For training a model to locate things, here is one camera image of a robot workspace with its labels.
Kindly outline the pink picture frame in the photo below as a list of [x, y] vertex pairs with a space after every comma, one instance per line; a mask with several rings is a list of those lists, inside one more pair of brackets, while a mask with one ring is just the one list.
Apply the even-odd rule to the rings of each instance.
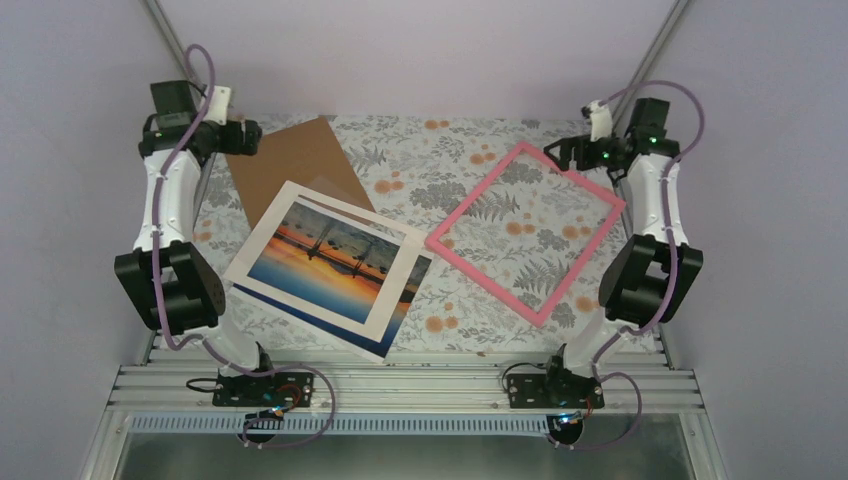
[[624, 211], [610, 189], [518, 143], [426, 239], [535, 327], [552, 315]]

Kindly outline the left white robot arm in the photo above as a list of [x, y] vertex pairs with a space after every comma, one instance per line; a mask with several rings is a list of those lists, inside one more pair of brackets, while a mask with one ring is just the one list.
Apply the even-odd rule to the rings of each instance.
[[155, 111], [138, 144], [143, 219], [131, 251], [115, 257], [114, 272], [141, 321], [169, 349], [200, 344], [221, 375], [241, 376], [238, 390], [249, 402], [266, 404], [279, 382], [268, 355], [224, 319], [221, 278], [192, 242], [207, 163], [218, 154], [256, 154], [262, 129], [253, 120], [229, 119], [229, 87], [178, 80], [154, 83], [150, 91]]

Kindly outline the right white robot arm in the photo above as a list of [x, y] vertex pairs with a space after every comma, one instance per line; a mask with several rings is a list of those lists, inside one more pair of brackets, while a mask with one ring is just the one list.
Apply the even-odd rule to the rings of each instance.
[[571, 342], [550, 358], [541, 384], [544, 399], [565, 407], [595, 393], [599, 380], [575, 374], [595, 367], [625, 337], [650, 333], [675, 314], [703, 266], [703, 254], [690, 246], [677, 203], [682, 149], [666, 136], [670, 104], [654, 98], [636, 102], [623, 136], [612, 130], [603, 100], [584, 106], [588, 134], [545, 147], [566, 171], [604, 168], [617, 174], [631, 194], [631, 235], [605, 271], [599, 290], [602, 311]]

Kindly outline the white photo mat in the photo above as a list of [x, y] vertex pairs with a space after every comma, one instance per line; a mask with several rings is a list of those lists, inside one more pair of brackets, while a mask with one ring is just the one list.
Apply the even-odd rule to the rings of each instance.
[[224, 276], [262, 305], [380, 341], [432, 260], [422, 231], [288, 181]]

